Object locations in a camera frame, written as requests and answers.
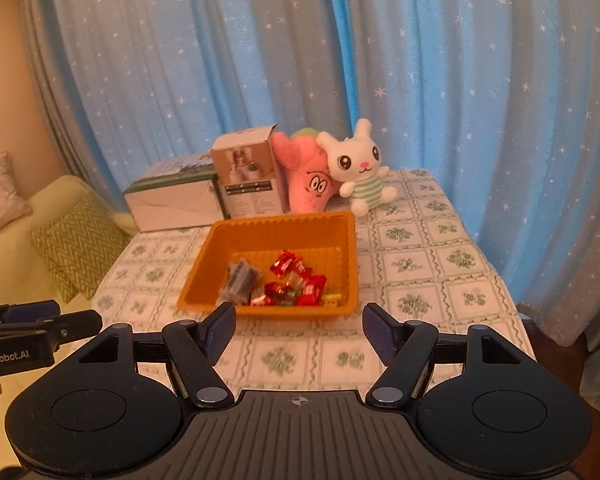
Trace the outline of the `clear black seaweed snack packet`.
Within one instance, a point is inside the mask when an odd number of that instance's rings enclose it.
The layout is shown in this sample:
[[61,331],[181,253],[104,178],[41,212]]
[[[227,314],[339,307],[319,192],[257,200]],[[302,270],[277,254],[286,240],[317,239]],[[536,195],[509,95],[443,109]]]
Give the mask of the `clear black seaweed snack packet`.
[[228,278],[220,289],[218,304],[230,302],[235,306],[250,303],[251,291],[260,280],[261,271],[246,259],[228,266]]

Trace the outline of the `yellow green candy wrapper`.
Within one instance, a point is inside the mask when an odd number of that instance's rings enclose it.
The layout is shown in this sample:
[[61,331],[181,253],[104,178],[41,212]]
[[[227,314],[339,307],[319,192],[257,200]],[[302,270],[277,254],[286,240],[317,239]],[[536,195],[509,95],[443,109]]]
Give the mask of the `yellow green candy wrapper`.
[[342,295],[336,294],[333,292],[332,294],[324,294],[321,298],[321,305],[326,308],[336,308],[340,306],[340,302],[342,301]]

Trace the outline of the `red gold candy packet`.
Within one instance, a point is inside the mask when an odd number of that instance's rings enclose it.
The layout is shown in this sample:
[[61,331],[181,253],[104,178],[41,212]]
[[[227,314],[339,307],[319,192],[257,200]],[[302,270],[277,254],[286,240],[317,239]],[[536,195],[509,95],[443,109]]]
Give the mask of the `red gold candy packet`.
[[277,282],[269,282],[255,287],[251,291],[250,306],[273,307],[294,306],[300,296],[300,290],[289,285]]

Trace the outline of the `red candy with gold label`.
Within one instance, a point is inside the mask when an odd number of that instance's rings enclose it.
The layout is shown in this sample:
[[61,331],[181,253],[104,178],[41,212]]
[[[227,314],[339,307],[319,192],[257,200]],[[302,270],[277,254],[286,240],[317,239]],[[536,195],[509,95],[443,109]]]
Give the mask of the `red candy with gold label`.
[[325,275],[310,275],[299,292],[296,305],[301,307],[319,307],[322,303],[326,282],[327,278]]

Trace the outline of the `cream sofa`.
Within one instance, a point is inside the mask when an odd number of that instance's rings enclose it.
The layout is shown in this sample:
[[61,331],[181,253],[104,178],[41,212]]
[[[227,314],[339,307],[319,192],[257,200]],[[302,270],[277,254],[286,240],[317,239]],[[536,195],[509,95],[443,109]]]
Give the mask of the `cream sofa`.
[[[25,304],[31,301],[58,302],[64,313],[85,310],[90,300],[76,295],[70,302],[61,293],[45,263],[30,242],[29,233],[65,214],[94,190],[73,176],[62,176],[28,199],[32,212],[0,229],[0,304]],[[7,440],[4,419],[12,400],[46,373],[44,368],[3,377],[0,383],[0,471],[19,464]]]

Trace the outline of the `green zigzag cushion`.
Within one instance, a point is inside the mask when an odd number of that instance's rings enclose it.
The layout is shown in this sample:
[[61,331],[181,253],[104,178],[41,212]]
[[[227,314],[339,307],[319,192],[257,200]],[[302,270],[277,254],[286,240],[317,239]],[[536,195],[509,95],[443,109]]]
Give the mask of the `green zigzag cushion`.
[[94,194],[32,230],[29,238],[65,304],[77,294],[91,299],[131,239]]

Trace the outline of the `green floral tablecloth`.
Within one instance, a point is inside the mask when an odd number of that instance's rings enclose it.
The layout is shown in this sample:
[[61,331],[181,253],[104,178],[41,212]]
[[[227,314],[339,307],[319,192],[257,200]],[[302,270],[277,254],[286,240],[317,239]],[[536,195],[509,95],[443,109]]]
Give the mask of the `green floral tablecloth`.
[[[443,333],[486,324],[522,350],[531,347],[512,297],[427,171],[398,170],[399,196],[356,224],[358,299],[400,321],[422,320]],[[207,237],[204,228],[135,235],[91,305],[106,324],[156,332],[179,320],[176,302]],[[321,320],[241,318],[219,360],[234,390],[366,390],[382,366],[358,314]]]

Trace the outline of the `dark red candy wrapper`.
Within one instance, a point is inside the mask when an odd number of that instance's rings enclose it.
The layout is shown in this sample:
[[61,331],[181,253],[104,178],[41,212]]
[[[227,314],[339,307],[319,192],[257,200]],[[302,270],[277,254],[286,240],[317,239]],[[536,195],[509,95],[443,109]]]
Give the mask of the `dark red candy wrapper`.
[[296,255],[294,252],[284,249],[279,253],[276,260],[272,263],[270,270],[273,272],[276,278],[283,278],[292,271],[292,264],[296,259],[302,258]]

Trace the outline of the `clear brown toffee candy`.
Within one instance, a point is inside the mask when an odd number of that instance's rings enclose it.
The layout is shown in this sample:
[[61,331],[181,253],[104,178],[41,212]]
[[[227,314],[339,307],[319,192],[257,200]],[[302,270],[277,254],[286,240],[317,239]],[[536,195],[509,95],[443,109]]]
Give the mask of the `clear brown toffee candy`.
[[291,271],[286,276],[285,284],[294,290],[301,290],[306,286],[306,279],[296,271]]

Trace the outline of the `orange plastic tray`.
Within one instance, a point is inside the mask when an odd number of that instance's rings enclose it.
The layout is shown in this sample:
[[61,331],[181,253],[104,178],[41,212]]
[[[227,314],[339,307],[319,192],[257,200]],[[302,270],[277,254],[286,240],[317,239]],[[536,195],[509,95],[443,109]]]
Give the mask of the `orange plastic tray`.
[[210,229],[178,297],[178,308],[211,312],[228,281],[232,263],[246,260],[261,272],[260,282],[276,280],[271,266],[286,250],[324,275],[324,293],[339,296],[335,307],[238,306],[241,316],[333,318],[358,308],[358,252],[355,218],[349,211],[288,214],[216,222]]

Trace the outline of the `small red candy wrapper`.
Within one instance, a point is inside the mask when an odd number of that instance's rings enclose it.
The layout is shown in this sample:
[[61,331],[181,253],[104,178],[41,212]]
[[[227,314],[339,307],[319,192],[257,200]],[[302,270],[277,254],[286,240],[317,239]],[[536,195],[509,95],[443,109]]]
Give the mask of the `small red candy wrapper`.
[[296,259],[292,264],[292,270],[304,280],[313,274],[313,269],[308,266],[303,259]]

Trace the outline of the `white green cardboard box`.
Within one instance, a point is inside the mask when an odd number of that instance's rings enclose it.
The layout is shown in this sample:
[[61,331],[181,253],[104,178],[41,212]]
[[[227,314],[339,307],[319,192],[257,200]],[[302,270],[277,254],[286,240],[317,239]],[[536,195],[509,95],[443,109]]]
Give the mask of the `white green cardboard box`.
[[211,226],[227,218],[209,153],[156,162],[123,197],[142,232]]

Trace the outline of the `brown humidifier product box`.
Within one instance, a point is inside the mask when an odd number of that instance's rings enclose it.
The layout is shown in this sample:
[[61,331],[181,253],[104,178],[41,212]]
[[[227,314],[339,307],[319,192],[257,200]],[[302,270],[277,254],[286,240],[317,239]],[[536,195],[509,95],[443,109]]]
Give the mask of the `brown humidifier product box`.
[[276,125],[219,136],[211,148],[230,218],[279,216],[288,210],[286,182],[272,149]]

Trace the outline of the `pink star plush toy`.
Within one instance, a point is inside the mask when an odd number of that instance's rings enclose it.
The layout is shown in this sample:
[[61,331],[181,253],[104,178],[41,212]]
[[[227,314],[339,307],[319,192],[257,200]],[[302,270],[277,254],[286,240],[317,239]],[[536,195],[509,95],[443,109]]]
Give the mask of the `pink star plush toy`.
[[271,136],[273,154],[282,166],[292,214],[317,214],[338,194],[340,183],[329,172],[326,152],[317,144],[320,133],[303,128],[291,136],[276,131]]

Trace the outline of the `blue star curtain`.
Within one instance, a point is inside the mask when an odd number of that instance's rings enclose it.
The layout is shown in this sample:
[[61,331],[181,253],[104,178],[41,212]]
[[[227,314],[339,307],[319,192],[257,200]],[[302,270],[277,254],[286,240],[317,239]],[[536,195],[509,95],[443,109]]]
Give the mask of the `blue star curtain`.
[[116,206],[151,164],[275,124],[430,171],[518,306],[586,340],[600,400],[600,0],[20,0],[65,168]]

